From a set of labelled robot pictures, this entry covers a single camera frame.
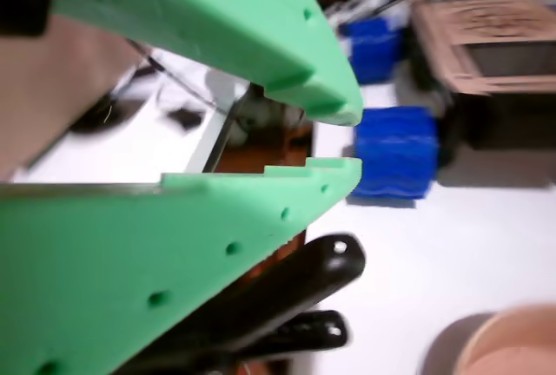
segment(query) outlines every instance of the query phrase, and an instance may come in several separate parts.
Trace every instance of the green plastic part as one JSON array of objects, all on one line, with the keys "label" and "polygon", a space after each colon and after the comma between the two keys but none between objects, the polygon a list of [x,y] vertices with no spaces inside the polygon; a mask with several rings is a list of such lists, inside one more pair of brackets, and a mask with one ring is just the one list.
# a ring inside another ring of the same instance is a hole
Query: green plastic part
[{"label": "green plastic part", "polygon": [[54,10],[260,84],[309,119],[361,120],[359,86],[315,0],[55,0]]},{"label": "green plastic part", "polygon": [[291,240],[356,159],[160,185],[0,187],[0,373],[103,375]]}]

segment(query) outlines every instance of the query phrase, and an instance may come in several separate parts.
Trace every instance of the blue sponge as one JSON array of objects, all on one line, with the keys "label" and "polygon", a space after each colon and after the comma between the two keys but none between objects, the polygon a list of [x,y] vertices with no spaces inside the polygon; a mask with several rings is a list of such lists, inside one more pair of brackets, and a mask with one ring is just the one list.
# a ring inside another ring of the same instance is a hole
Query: blue sponge
[{"label": "blue sponge", "polygon": [[439,143],[433,117],[421,107],[365,109],[355,128],[363,174],[352,195],[422,199],[436,176]]}]

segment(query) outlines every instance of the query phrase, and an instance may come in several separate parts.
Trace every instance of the black plastic handle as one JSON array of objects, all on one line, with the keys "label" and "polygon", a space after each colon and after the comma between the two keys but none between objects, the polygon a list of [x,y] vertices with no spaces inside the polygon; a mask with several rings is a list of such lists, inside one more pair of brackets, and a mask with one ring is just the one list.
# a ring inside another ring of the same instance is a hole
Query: black plastic handle
[{"label": "black plastic handle", "polygon": [[335,311],[302,312],[276,330],[241,349],[239,361],[288,359],[299,352],[327,351],[348,342],[348,329]]},{"label": "black plastic handle", "polygon": [[357,239],[330,234],[309,242],[227,299],[211,332],[224,349],[237,352],[335,293],[363,273],[365,254]]},{"label": "black plastic handle", "polygon": [[204,370],[214,356],[247,353],[245,348],[361,276],[364,268],[365,254],[355,237],[313,240],[248,286],[219,294],[115,373]]}]

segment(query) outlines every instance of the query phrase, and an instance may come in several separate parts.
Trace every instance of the brown cardboard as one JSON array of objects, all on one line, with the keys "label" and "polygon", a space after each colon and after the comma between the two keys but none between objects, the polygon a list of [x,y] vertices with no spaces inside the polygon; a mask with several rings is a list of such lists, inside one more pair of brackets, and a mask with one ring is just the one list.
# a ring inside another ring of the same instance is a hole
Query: brown cardboard
[{"label": "brown cardboard", "polygon": [[[409,2],[415,35],[420,40],[431,69],[452,91],[470,95],[556,91],[556,50],[553,54],[551,50],[547,51],[550,53],[550,63],[554,64],[555,74],[485,76],[469,49],[496,43],[513,43],[513,48],[521,47],[523,43],[527,43],[523,45],[525,47],[537,44],[551,48],[550,43],[556,43],[556,14],[541,1]],[[523,53],[523,58],[526,54],[528,58],[534,55],[529,50]],[[500,59],[492,60],[492,64],[500,63]]]}]

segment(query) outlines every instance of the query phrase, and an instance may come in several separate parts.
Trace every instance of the white table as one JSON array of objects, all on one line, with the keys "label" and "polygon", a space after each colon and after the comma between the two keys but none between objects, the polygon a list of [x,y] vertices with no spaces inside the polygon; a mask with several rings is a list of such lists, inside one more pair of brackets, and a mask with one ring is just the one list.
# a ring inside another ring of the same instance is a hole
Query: white table
[{"label": "white table", "polygon": [[[154,56],[224,109],[247,90],[247,81],[188,58],[160,49]],[[164,106],[199,104],[164,76],[149,86],[148,100],[128,122],[99,134],[65,135],[30,169],[18,171],[13,181],[157,183],[163,173],[201,173],[227,116],[201,106],[205,112],[202,124],[183,130],[166,117]],[[163,105],[156,102],[159,92]]]},{"label": "white table", "polygon": [[[366,87],[363,94],[367,107],[396,101],[392,86]],[[341,156],[352,133],[351,128],[317,124],[314,156]],[[320,305],[345,316],[352,340],[345,348],[296,360],[295,372],[421,375],[429,346],[455,320],[556,301],[553,173],[556,158],[551,154],[464,149],[444,174],[452,182],[490,177],[524,187],[434,183],[414,208],[339,202],[308,228],[307,237],[349,232],[366,251],[362,277]]]}]

